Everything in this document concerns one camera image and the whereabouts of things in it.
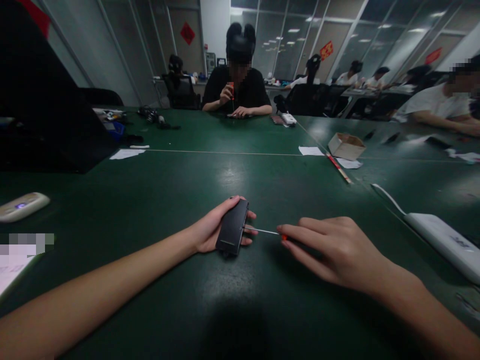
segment person's hand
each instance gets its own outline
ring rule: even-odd
[[[231,115],[237,119],[243,119],[248,115],[253,115],[253,110],[248,107],[239,106]]]
[[[220,105],[228,103],[231,98],[232,98],[232,92],[234,91],[234,88],[230,85],[225,85],[225,87],[222,89],[220,93]]]
[[[194,242],[196,251],[199,253],[208,253],[215,250],[215,244],[217,243],[220,228],[222,227],[222,218],[228,210],[232,209],[238,204],[240,199],[245,200],[243,196],[238,195],[225,200],[188,228],[191,230],[190,238]],[[250,219],[256,219],[257,215],[252,211],[248,211],[246,217]],[[243,232],[251,235],[257,235],[259,233],[256,230],[248,229],[244,229]],[[250,245],[251,243],[251,238],[242,236],[242,245]]]
[[[480,138],[480,125],[478,124],[460,124],[459,131],[463,134]]]
[[[412,275],[383,256],[351,218],[302,217],[298,226],[280,225],[277,230],[321,252],[317,260],[293,242],[282,241],[299,262],[329,283],[378,296],[393,278]]]

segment red poster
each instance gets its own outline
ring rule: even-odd
[[[428,65],[433,63],[435,60],[437,60],[440,57],[441,54],[442,54],[442,48],[439,47],[437,50],[435,50],[434,52],[432,52],[430,55],[426,57],[425,64]]]
[[[180,31],[180,35],[188,45],[190,45],[194,40],[195,33],[190,27],[190,25],[188,24],[188,22],[185,21],[185,23],[183,24],[183,27],[181,28],[181,31]]]
[[[50,18],[40,10],[31,0],[18,0],[30,14],[31,18],[40,28],[46,38],[49,37]]]
[[[320,49],[320,55],[321,55],[321,60],[325,60],[328,58],[332,53],[334,52],[334,45],[332,44],[332,41],[330,40],[329,42],[326,43],[324,47]]]

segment black monitor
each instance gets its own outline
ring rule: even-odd
[[[16,0],[0,1],[0,170],[85,173],[117,148]]]

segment white charging cable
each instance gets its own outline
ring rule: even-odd
[[[395,205],[395,207],[398,209],[398,211],[400,211],[403,215],[407,215],[407,214],[405,213],[405,211],[402,210],[402,208],[400,207],[400,205],[397,204],[397,202],[394,200],[394,198],[391,197],[390,194],[389,194],[388,192],[386,192],[383,187],[381,187],[381,186],[378,185],[378,184],[370,184],[370,185],[373,186],[374,188],[379,188],[380,190],[382,190],[383,193],[384,193],[384,194],[390,199],[390,201],[393,203],[393,205]]]

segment cardboard box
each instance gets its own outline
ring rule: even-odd
[[[366,146],[356,136],[337,132],[328,143],[328,148],[333,156],[354,161],[365,151]]]

